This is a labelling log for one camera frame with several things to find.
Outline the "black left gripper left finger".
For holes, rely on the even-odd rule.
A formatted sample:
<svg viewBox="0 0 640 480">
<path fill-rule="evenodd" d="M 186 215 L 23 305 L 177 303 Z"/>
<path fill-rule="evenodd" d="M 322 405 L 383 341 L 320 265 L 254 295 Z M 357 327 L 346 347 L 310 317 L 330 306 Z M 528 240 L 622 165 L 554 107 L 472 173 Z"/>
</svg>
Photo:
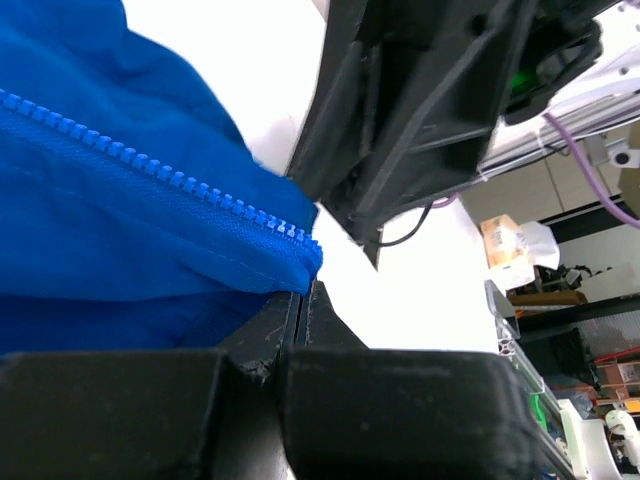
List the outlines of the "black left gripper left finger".
<svg viewBox="0 0 640 480">
<path fill-rule="evenodd" d="M 284 479 L 275 368 L 300 299 L 273 297 L 217 349 L 1 360 L 5 479 Z"/>
</svg>

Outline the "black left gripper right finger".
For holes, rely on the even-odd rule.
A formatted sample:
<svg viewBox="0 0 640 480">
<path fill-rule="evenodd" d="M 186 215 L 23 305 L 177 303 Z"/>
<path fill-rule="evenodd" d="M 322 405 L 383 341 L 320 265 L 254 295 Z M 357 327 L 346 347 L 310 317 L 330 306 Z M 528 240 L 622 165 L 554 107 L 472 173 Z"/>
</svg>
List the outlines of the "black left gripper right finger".
<svg viewBox="0 0 640 480">
<path fill-rule="evenodd" d="M 292 295 L 282 438 L 299 479 L 533 479 L 539 428 L 495 350 L 370 349 L 325 287 Z"/>
</svg>

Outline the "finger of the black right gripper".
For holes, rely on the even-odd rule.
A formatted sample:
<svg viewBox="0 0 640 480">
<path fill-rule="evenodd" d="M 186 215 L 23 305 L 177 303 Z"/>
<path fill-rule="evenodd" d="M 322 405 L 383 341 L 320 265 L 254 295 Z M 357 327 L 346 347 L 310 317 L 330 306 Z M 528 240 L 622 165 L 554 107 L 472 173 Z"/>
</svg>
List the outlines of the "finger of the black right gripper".
<svg viewBox="0 0 640 480">
<path fill-rule="evenodd" d="M 289 176 L 358 244 L 466 186 L 506 107 L 533 1 L 332 1 Z"/>
</svg>

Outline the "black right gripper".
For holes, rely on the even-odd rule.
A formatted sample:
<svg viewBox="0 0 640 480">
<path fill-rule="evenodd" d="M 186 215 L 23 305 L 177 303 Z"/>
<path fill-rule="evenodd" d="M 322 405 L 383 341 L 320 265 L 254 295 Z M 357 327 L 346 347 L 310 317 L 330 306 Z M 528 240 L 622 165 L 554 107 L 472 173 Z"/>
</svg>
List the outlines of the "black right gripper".
<svg viewBox="0 0 640 480">
<path fill-rule="evenodd" d="M 503 114 L 508 125 L 541 114 L 551 99 L 591 68 L 603 53 L 596 17 L 608 0 L 541 0 L 531 24 Z"/>
</svg>

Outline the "blue white red hooded jacket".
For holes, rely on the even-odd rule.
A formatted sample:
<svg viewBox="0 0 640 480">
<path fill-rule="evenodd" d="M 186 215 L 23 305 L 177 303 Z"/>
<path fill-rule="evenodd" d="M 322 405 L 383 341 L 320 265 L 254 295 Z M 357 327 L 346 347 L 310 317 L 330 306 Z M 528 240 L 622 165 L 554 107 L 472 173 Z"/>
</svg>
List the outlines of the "blue white red hooded jacket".
<svg viewBox="0 0 640 480">
<path fill-rule="evenodd" d="M 317 209 L 119 1 L 1 5 L 1 349 L 211 347 L 321 268 Z"/>
</svg>

